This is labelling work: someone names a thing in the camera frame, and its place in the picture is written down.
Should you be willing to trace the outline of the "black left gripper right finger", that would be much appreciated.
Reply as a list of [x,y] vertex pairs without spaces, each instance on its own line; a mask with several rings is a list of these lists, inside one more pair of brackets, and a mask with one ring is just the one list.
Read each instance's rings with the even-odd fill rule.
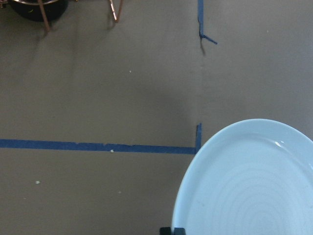
[[174,228],[173,235],[186,235],[184,228]]

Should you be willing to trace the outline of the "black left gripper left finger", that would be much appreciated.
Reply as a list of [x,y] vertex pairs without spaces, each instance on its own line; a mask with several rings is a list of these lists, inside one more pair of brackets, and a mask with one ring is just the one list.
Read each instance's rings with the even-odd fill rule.
[[159,229],[159,235],[171,235],[171,228],[170,227],[161,227]]

